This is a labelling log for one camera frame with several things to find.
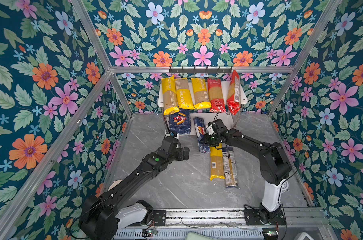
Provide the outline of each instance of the yellow pasta package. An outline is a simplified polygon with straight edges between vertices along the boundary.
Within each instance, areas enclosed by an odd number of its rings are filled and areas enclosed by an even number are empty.
[[[163,89],[164,115],[180,111],[176,102],[177,98],[174,76],[170,78],[162,78],[161,86]]]
[[[192,87],[193,87],[193,94],[195,97],[194,107],[196,109],[210,108],[211,103],[209,102],[209,99],[208,99],[208,91],[207,91],[205,79],[193,78]]]
[[[224,166],[223,166],[223,153],[222,150],[217,150],[215,147],[210,147],[211,149],[211,178],[225,179],[224,177]]]
[[[179,108],[194,110],[195,107],[193,106],[187,78],[175,79],[175,86]]]

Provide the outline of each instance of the red pasta package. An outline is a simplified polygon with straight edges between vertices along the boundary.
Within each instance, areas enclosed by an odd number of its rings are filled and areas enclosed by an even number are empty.
[[[232,115],[236,115],[236,113],[240,110],[240,88],[240,77],[234,70],[232,72],[227,95],[227,105]]]
[[[217,78],[208,78],[208,96],[211,102],[211,113],[225,113],[223,92],[221,90],[221,81]]]

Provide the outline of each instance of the spaghetti package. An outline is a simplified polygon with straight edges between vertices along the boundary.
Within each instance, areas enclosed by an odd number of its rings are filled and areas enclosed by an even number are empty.
[[[217,150],[215,147],[211,149],[211,181],[214,178],[225,179],[224,168],[223,168],[223,153],[222,150]]]
[[[240,77],[233,71],[227,95],[227,105],[232,115],[236,115],[240,110],[240,88]]]
[[[203,136],[205,134],[204,119],[194,117],[193,122],[195,124],[196,135],[198,136],[199,151],[201,153],[210,153],[209,146],[207,144],[200,143],[201,139],[203,139]]]
[[[223,92],[221,91],[221,81],[217,78],[208,78],[208,95],[211,102],[211,113],[225,113]]]
[[[178,99],[179,108],[194,110],[191,92],[189,91],[188,79],[175,79],[176,97]]]
[[[179,108],[176,101],[174,77],[162,78],[161,86],[163,89],[164,115],[177,113]]]
[[[223,152],[223,166],[224,166],[224,177],[226,180],[226,188],[236,187],[237,185],[237,170],[235,155],[233,153],[233,147],[227,147],[222,150]]]
[[[205,84],[205,79],[203,78],[193,78],[192,79],[193,94],[195,97],[196,109],[210,108],[211,103],[208,99],[207,86]]]

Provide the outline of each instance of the plastic packaging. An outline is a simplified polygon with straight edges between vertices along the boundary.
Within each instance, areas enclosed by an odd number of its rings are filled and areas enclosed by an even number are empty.
[[[162,78],[161,86],[163,89],[164,115],[177,113],[179,108],[176,101],[174,77]]]
[[[237,170],[235,162],[235,154],[233,152],[233,147],[227,147],[222,150],[223,154],[223,166],[224,166],[224,177],[226,180],[226,188],[236,187],[239,188],[237,184]]]
[[[195,97],[194,107],[196,109],[210,108],[211,103],[209,102],[205,79],[193,78],[192,87],[193,87],[193,94]]]
[[[240,110],[240,88],[240,77],[234,70],[232,72],[231,83],[229,84],[227,95],[227,105],[229,112],[232,113],[232,115],[236,115]]]
[[[211,113],[225,113],[223,92],[221,90],[221,81],[217,78],[208,78],[208,95],[211,102]]]
[[[175,79],[176,97],[178,99],[179,108],[194,110],[191,92],[189,91],[188,79]]]
[[[196,135],[198,136],[199,151],[201,153],[210,153],[209,146],[207,144],[200,143],[200,140],[205,134],[205,124],[204,119],[199,117],[193,118],[193,123],[195,124]]]
[[[224,168],[223,168],[223,153],[222,150],[217,150],[215,147],[210,147],[211,149],[211,178],[220,178],[225,179],[224,177]]]
[[[169,129],[175,130],[178,134],[191,133],[191,118],[189,110],[180,109],[179,112],[169,116]]]

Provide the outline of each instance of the floral wall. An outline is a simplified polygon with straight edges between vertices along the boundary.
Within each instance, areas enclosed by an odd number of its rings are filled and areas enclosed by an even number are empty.
[[[99,62],[70,2],[0,0],[0,216],[98,82]],[[70,239],[125,118],[108,83],[8,239]]]
[[[327,1],[84,3],[92,11],[89,14],[97,34],[116,66],[288,66],[293,65],[304,47]],[[318,56],[317,48],[311,56]],[[247,77],[247,73],[242,73],[244,90],[249,90],[245,111],[265,112],[286,75],[249,74]],[[121,83],[134,112],[159,111],[159,75],[122,75]]]
[[[344,0],[273,120],[339,239],[363,240],[363,0]]]

